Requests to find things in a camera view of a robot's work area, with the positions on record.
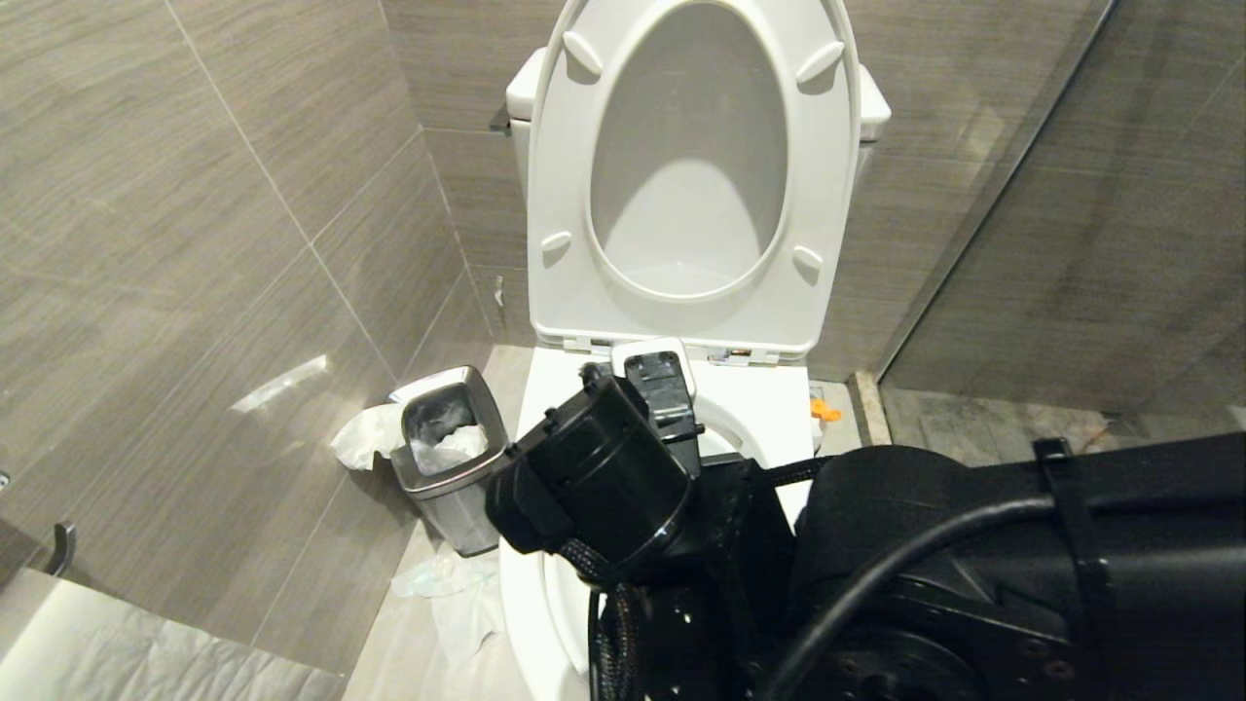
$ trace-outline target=white paper on floor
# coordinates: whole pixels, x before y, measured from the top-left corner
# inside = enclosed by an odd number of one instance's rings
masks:
[[[381,405],[355,415],[329,447],[338,462],[353,471],[373,469],[373,453],[389,459],[402,447],[402,405]]]
[[[506,630],[497,550],[460,558],[449,543],[441,543],[432,559],[395,576],[390,589],[397,596],[429,600],[437,639],[451,667],[471,660],[486,637]]]

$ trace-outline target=toilet tank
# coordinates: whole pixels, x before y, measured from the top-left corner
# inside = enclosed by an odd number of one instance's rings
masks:
[[[515,142],[515,161],[520,168],[520,187],[523,198],[528,197],[528,138],[532,134],[532,106],[536,102],[537,82],[541,78],[541,64],[545,62],[546,47],[542,46],[528,56],[520,72],[515,73],[511,85],[506,86],[506,112],[510,115],[511,138]],[[857,151],[856,179],[861,179],[873,151],[873,144],[891,121],[891,106],[878,90],[868,68],[861,66],[861,148]]]

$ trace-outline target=toilet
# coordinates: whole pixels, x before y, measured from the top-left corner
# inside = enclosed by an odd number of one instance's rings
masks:
[[[622,344],[674,336],[703,456],[812,457],[809,375],[852,186],[890,108],[841,0],[571,0],[507,88],[541,339],[520,431]],[[780,488],[794,520],[807,484]],[[536,701],[588,699],[588,589],[501,544]]]

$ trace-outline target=stainless steel trash can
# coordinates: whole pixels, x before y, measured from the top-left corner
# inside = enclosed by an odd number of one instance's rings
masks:
[[[485,379],[464,366],[419,380],[404,393],[410,397],[404,447],[391,456],[399,484],[460,555],[492,550],[498,535],[485,515],[485,488],[508,438]],[[483,431],[483,453],[457,464],[432,459],[429,447],[471,426]]]

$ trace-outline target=tiled wall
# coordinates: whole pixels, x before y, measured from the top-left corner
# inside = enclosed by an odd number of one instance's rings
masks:
[[[373,0],[0,5],[0,570],[346,672],[414,510],[328,448],[491,339]]]
[[[531,344],[525,217],[510,142],[487,131],[548,42],[562,0],[383,0],[451,217],[495,331]],[[862,60],[895,111],[850,217],[810,371],[877,367],[916,316],[1063,86],[1104,0],[849,0]],[[503,281],[503,306],[493,301]]]
[[[887,382],[1246,405],[1244,61],[1241,2],[1120,0]]]

